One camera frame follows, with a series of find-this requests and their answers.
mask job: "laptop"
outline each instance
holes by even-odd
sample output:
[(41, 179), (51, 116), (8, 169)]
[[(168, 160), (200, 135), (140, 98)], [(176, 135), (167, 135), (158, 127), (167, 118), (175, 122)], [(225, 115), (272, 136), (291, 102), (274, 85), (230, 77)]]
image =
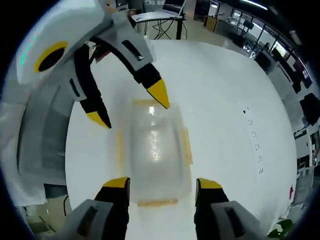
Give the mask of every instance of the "laptop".
[(181, 12), (186, 0), (165, 0), (160, 11), (150, 11), (131, 16), (136, 23), (143, 23), (152, 20), (181, 19)]

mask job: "office floor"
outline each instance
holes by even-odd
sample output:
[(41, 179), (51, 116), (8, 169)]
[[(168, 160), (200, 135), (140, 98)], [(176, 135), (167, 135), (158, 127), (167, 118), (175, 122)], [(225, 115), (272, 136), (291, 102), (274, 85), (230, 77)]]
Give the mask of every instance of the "office floor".
[[(162, 28), (165, 30), (169, 26), (171, 21), (165, 22), (162, 24)], [(152, 28), (152, 26), (156, 25), (157, 22), (149, 23), (146, 33), (149, 35), (149, 38), (153, 40), (158, 31)], [(185, 27), (187, 28), (187, 35), (186, 30), (182, 27), (182, 35), (181, 40), (185, 41), (186, 38), (188, 41), (197, 41), (197, 42), (204, 42), (216, 46), (220, 46), (226, 49), (230, 49), (232, 51), (242, 53), (243, 51), (241, 48), (236, 46), (231, 40), (217, 35), (213, 32), (208, 31), (206, 28), (203, 27), (202, 22), (187, 20), (184, 22)], [(145, 24), (141, 23), (139, 25), (140, 32), (144, 32)], [(177, 31), (177, 23), (173, 22), (171, 28), (167, 31), (167, 34), (172, 38), (176, 38), (176, 31)], [(168, 39), (166, 35), (163, 35), (160, 39)], [(58, 231), (62, 228), (65, 222), (64, 216), (64, 199), (66, 196), (61, 196), (58, 198), (50, 199), (47, 203), (43, 205), (36, 205), (28, 207), (28, 212), (32, 216), (40, 216), (43, 221), (54, 231)], [(69, 198), (65, 201), (65, 210), (66, 213), (71, 212)]]

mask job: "desk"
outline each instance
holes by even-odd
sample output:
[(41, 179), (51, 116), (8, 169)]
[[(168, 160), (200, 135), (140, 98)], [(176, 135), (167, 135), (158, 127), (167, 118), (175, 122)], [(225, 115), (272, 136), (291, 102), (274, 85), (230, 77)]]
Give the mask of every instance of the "desk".
[(153, 11), (153, 12), (145, 12), (141, 14), (132, 15), (131, 18), (134, 20), (136, 24), (147, 23), (152, 21), (161, 21), (161, 20), (173, 20), (177, 21), (176, 25), (176, 37), (175, 39), (181, 39), (182, 32), (182, 23), (185, 20), (183, 16), (176, 16), (164, 11)]
[[(255, 215), (267, 233), (289, 206), (297, 175), (295, 140), (275, 87), (255, 61), (232, 50), (193, 41), (152, 43), (154, 65), (188, 128), (192, 192), (173, 206), (131, 204), (126, 239), (196, 239), (193, 216), (199, 177), (220, 183), (228, 198)], [(131, 99), (150, 98), (112, 54), (91, 70), (112, 129), (90, 121), (80, 104), (74, 104), (65, 150), (72, 209), (94, 199), (106, 181), (121, 177), (115, 135), (122, 111)], [(252, 138), (259, 143), (258, 156)]]

